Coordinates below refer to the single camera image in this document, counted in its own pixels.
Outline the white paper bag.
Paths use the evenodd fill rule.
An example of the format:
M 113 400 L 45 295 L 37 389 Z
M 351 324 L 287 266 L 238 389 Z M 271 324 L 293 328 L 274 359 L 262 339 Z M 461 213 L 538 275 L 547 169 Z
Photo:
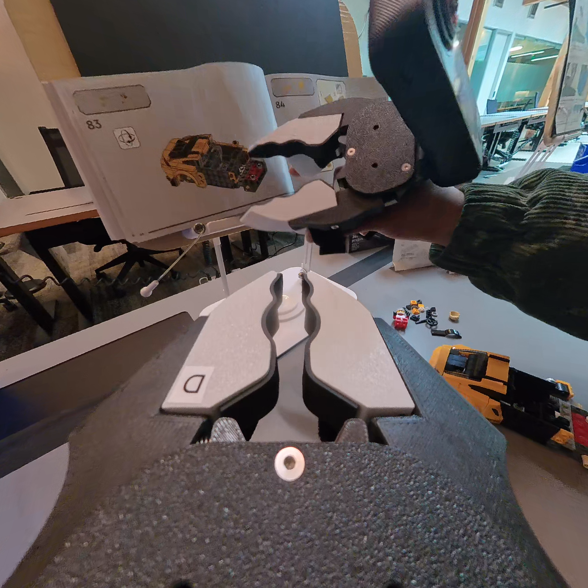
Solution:
M 431 243 L 420 240 L 395 239 L 392 268 L 396 272 L 431 267 Z

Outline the wooden top desk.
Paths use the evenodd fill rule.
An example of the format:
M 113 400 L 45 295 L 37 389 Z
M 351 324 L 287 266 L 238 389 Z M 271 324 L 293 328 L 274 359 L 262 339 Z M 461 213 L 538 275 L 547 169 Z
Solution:
M 87 187 L 64 188 L 31 195 L 7 198 L 1 192 L 1 237 L 19 233 L 47 231 L 48 227 L 70 224 L 99 217 Z M 92 310 L 68 272 L 51 254 L 53 246 L 46 246 L 39 235 L 30 239 L 31 247 L 40 257 L 59 286 L 62 286 L 78 312 L 92 322 Z M 55 320 L 52 314 L 34 297 L 11 269 L 1 260 L 1 284 L 26 310 L 34 322 L 52 335 Z

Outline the display board on stand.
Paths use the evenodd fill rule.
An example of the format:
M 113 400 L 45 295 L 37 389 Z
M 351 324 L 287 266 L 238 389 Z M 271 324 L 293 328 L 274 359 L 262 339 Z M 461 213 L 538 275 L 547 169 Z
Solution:
M 569 1 L 569 30 L 555 65 L 543 141 L 554 145 L 582 131 L 587 100 L 587 1 Z

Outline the pile of small lego parts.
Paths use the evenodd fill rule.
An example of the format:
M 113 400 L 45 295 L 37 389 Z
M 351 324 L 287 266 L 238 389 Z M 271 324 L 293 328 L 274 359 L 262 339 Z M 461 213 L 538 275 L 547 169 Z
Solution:
M 401 309 L 404 310 L 408 320 L 416 325 L 423 324 L 430 329 L 435 329 L 438 326 L 436 307 L 425 306 L 421 299 L 411 300 Z

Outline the person's right hand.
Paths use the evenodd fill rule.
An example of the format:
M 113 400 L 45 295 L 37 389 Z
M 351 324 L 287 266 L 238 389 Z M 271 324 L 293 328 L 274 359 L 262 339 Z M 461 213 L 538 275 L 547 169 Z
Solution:
M 457 187 L 438 187 L 423 182 L 408 191 L 401 202 L 387 207 L 357 231 L 448 246 L 464 205 L 465 195 Z

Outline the lego instruction booklet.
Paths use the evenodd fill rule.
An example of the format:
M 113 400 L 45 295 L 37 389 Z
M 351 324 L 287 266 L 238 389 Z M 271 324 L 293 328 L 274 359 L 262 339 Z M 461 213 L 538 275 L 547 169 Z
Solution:
M 108 235 L 136 244 L 242 217 L 306 178 L 331 182 L 333 164 L 303 172 L 249 148 L 316 107 L 387 99 L 373 77 L 265 75 L 239 62 L 43 85 Z

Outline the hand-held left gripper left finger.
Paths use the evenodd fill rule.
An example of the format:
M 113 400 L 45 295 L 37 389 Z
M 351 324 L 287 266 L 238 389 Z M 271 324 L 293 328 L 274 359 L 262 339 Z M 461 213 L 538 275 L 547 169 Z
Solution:
M 270 408 L 245 399 L 268 385 L 276 374 L 273 339 L 279 327 L 282 274 L 268 272 L 225 298 L 201 326 L 169 392 L 161 405 L 168 414 L 217 420 L 259 420 Z

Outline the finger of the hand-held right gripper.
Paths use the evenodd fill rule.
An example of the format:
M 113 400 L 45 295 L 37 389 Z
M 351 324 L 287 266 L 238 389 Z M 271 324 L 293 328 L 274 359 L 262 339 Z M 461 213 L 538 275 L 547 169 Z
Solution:
M 289 196 L 277 196 L 268 202 L 251 206 L 240 223 L 258 231 L 304 231 L 294 228 L 296 219 L 337 205 L 336 192 L 323 180 L 313 180 Z
M 342 114 L 297 118 L 277 127 L 248 148 L 254 158 L 304 156 L 324 168 L 340 157 Z

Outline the black office chair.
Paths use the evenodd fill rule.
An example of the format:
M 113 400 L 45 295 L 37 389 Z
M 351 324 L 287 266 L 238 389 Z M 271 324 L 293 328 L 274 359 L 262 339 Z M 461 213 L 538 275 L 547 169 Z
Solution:
M 140 247 L 124 240 L 121 242 L 126 247 L 125 253 L 115 257 L 113 260 L 94 270 L 98 282 L 107 283 L 113 290 L 122 291 L 124 289 L 130 271 L 133 269 L 133 267 L 138 266 L 144 269 L 147 265 L 149 265 L 156 269 L 160 269 L 161 272 L 163 272 L 170 269 L 171 265 L 167 265 L 163 261 L 160 261 L 158 258 L 156 258 L 156 255 L 177 253 L 178 256 L 180 256 L 183 253 L 183 250 L 180 247 L 157 251 L 155 249 Z M 121 270 L 113 279 L 108 278 L 106 271 L 116 266 L 121 266 Z

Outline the yellow lego car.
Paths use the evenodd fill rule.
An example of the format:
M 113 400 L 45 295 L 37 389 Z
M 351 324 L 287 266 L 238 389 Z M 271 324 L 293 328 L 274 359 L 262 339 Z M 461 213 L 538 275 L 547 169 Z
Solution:
M 511 366 L 508 356 L 463 345 L 436 348 L 430 365 L 490 423 L 569 453 L 587 468 L 587 410 L 572 386 Z

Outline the person's right forearm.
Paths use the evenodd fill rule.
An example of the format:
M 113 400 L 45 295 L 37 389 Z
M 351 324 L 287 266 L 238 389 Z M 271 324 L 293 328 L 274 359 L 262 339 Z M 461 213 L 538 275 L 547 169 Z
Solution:
M 470 183 L 448 245 L 430 261 L 483 293 L 587 340 L 587 175 L 546 168 Z

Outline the long white office desk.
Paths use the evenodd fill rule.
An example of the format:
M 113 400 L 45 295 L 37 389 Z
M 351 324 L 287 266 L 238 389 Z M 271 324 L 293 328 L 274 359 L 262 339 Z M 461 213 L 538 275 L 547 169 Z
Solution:
M 483 172 L 500 172 L 519 152 L 532 153 L 545 130 L 547 107 L 481 116 Z

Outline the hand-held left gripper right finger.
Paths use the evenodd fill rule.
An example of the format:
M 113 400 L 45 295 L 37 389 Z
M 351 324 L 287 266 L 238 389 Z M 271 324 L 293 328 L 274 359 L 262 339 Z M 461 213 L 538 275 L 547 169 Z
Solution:
M 415 403 L 371 313 L 310 271 L 302 278 L 308 340 L 303 400 L 317 418 L 409 416 Z

